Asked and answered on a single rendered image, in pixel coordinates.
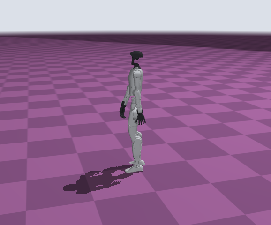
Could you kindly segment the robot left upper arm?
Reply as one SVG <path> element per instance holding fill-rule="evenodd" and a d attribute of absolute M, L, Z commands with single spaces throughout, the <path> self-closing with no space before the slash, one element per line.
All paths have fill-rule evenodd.
<path fill-rule="evenodd" d="M 135 90 L 133 90 L 132 94 L 135 96 L 135 91 L 138 90 L 141 93 L 141 72 L 136 70 L 133 72 L 134 85 Z"/>

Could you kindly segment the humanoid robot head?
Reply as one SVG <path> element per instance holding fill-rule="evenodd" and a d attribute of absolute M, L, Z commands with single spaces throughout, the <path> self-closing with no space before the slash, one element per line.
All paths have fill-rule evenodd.
<path fill-rule="evenodd" d="M 138 63 L 134 63 L 134 60 L 136 59 L 139 59 L 139 58 L 142 58 L 143 57 L 143 54 L 140 52 L 140 51 L 133 51 L 130 53 L 130 55 L 132 56 L 132 62 L 131 62 L 131 65 L 134 65 L 134 68 L 137 67 L 138 69 L 141 69 L 139 64 Z M 134 69 L 133 68 L 133 69 Z"/>

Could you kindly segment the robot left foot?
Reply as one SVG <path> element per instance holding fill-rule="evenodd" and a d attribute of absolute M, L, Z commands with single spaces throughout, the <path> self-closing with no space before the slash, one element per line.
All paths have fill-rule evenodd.
<path fill-rule="evenodd" d="M 143 167 L 139 165 L 139 167 L 132 166 L 128 169 L 125 169 L 125 172 L 131 173 L 131 172 L 137 172 L 137 171 L 143 171 Z"/>

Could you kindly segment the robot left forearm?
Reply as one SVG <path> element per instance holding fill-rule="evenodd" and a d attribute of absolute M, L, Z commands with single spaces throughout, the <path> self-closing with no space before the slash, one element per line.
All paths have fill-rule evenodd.
<path fill-rule="evenodd" d="M 141 94 L 138 90 L 135 91 L 135 103 L 138 113 L 142 113 Z"/>

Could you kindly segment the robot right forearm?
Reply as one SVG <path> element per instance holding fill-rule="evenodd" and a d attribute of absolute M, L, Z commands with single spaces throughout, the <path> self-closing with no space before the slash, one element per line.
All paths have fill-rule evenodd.
<path fill-rule="evenodd" d="M 124 99 L 122 101 L 124 101 L 124 105 L 127 105 L 127 102 L 129 101 L 130 98 L 130 94 L 129 94 L 129 90 L 127 89 L 126 94 L 124 96 Z"/>

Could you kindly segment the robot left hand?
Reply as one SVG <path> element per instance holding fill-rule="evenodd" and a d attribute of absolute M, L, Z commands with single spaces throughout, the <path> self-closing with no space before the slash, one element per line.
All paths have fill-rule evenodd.
<path fill-rule="evenodd" d="M 140 122 L 141 122 L 141 125 L 142 125 L 142 122 L 143 122 L 143 120 L 144 120 L 143 124 L 146 123 L 145 117 L 144 117 L 144 115 L 142 115 L 143 112 L 138 113 L 138 110 L 137 110 L 137 114 L 138 114 L 138 116 L 137 116 L 137 119 L 136 119 L 135 122 L 137 123 L 137 120 L 139 120 L 139 125 L 140 125 Z"/>

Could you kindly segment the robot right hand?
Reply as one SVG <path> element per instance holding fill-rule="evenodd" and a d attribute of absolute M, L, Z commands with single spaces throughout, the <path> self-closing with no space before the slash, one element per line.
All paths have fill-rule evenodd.
<path fill-rule="evenodd" d="M 124 105 L 124 101 L 122 101 L 122 103 L 121 103 L 121 108 L 120 108 L 120 116 L 122 117 L 122 118 L 126 118 L 125 116 L 124 116 L 124 112 L 125 112 L 125 107 L 126 107 L 126 105 Z"/>

